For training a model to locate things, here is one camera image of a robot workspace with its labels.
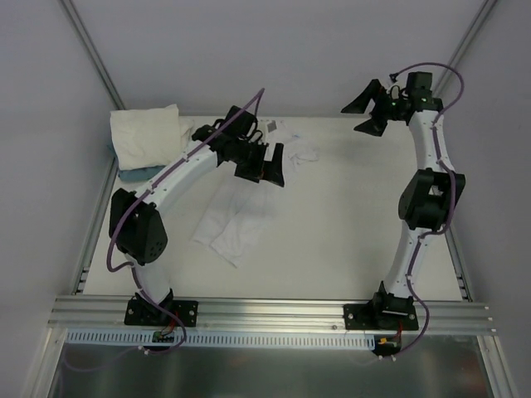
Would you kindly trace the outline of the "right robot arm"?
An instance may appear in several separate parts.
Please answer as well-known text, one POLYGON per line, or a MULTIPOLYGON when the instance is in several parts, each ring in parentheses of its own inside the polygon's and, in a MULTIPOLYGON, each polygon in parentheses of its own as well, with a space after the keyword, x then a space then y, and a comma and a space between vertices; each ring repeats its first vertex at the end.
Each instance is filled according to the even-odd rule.
POLYGON ((455 171, 446 149, 445 107, 432 94, 431 82, 432 75, 421 71, 409 73, 405 87, 387 88, 373 79, 342 110, 345 114, 368 112, 368 120, 355 131, 375 137, 382 136, 391 121, 405 123, 417 160, 417 170, 397 206, 402 229, 392 267, 367 303, 344 305, 348 330, 417 330, 417 272, 428 245, 450 227, 464 191, 465 175, 455 171))

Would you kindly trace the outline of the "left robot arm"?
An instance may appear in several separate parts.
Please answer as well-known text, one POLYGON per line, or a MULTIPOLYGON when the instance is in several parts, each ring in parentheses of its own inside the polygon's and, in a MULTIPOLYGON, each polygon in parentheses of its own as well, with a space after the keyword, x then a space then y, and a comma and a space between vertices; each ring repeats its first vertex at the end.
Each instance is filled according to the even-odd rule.
POLYGON ((223 163, 235 165, 235 177, 283 187, 284 149, 283 143, 266 142, 254 114, 233 106, 225 118, 199 127, 178 160, 139 188, 120 188, 113 194, 106 266, 111 273, 119 271, 120 266, 112 264, 113 253, 124 254, 122 265, 131 269, 146 302, 144 315, 152 323, 166 323, 173 313, 173 292, 156 265, 168 246, 165 213, 198 179, 223 163))

